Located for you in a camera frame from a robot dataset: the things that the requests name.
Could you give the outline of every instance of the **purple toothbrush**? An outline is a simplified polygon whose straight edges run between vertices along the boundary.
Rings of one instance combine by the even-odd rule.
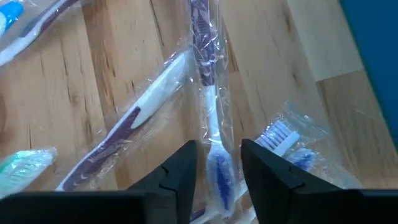
[[[209,0],[190,0],[193,32],[193,52],[205,90],[211,148],[206,161],[206,178],[211,205],[229,217],[234,211],[235,176],[233,160],[221,141],[216,104],[214,40],[211,36]]]
[[[19,37],[0,52],[0,66],[11,61],[17,54],[26,49],[64,10],[77,1],[78,0],[55,0],[38,16],[33,18],[19,34]]]
[[[94,176],[106,160],[126,144],[126,139],[129,139],[136,128],[147,121],[181,85],[189,53],[190,51],[187,51],[177,56],[116,123],[109,134],[69,172],[57,190],[74,190]]]

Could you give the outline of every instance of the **toothbrush bristles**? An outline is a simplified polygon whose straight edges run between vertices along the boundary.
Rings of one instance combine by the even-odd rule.
[[[282,121],[277,120],[255,141],[268,150],[274,150],[282,144],[290,134],[292,134],[292,130],[290,130]]]
[[[295,166],[305,170],[309,171],[316,160],[316,154],[310,150],[310,149],[299,149],[296,152],[293,152],[287,160],[294,164]]]

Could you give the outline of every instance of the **clear plastic packaging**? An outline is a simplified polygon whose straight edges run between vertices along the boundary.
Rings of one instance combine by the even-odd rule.
[[[228,87],[228,53],[218,0],[190,0],[192,48],[196,72],[194,122],[200,158],[191,223],[231,217],[239,194],[237,159],[234,157],[231,100]]]
[[[0,199],[20,192],[57,158],[55,148],[18,151],[0,162]]]
[[[362,188],[355,176],[333,158],[324,156],[324,152],[333,150],[328,138],[328,132],[312,118],[300,114],[292,104],[285,103],[281,112],[274,116],[271,124],[254,141],[264,147],[264,150],[271,150],[307,172],[343,189]],[[211,207],[202,204],[202,209],[197,209],[192,214],[191,223],[251,223],[255,219],[256,214],[253,213],[242,166],[240,161],[237,163],[239,184],[235,195],[236,213],[230,218],[223,218]]]
[[[146,91],[139,94],[134,103],[128,104],[124,115],[71,169],[57,190],[96,189],[100,180],[121,159],[146,148],[151,137],[168,121],[170,115],[162,108],[176,109],[181,105],[174,95],[185,83],[191,53],[191,50],[182,49],[164,63],[153,81],[149,79]]]
[[[275,116],[255,141],[331,184],[344,189],[362,188],[359,180],[344,170],[334,158],[326,157],[327,152],[333,150],[328,135],[328,131],[312,118],[299,113],[291,103],[285,103],[282,112]]]
[[[1,6],[8,7],[2,11]],[[0,0],[0,66],[28,48],[71,6],[81,6],[81,1]],[[5,22],[1,19],[2,15],[6,18]]]

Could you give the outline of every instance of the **blue object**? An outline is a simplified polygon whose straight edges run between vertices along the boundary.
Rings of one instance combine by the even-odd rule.
[[[340,1],[397,149],[398,1]]]
[[[311,149],[301,148],[291,153],[286,159],[302,170],[309,171],[315,163],[316,156]]]
[[[24,7],[17,1],[11,1],[0,6],[0,13],[6,18],[6,30],[16,21],[24,12]]]
[[[217,157],[217,184],[218,184],[218,192],[220,193],[220,197],[223,201],[224,209],[230,210],[229,200],[231,198],[231,187],[228,182],[231,182],[230,177],[228,177],[228,172],[225,171],[225,163],[227,163],[226,159],[222,156]]]

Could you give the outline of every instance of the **wooden surface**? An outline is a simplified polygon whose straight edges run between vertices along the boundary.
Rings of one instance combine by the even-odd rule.
[[[398,157],[338,1],[220,5],[229,35],[235,146],[256,137],[290,100],[330,127],[327,158],[365,187],[396,187]],[[67,11],[0,69],[0,156],[56,147],[55,165],[32,188],[54,187],[186,42],[185,7],[183,0],[95,0]],[[164,130],[147,150],[127,156],[102,189],[128,187],[192,138],[192,111],[178,106],[188,95],[174,100],[163,109]]]

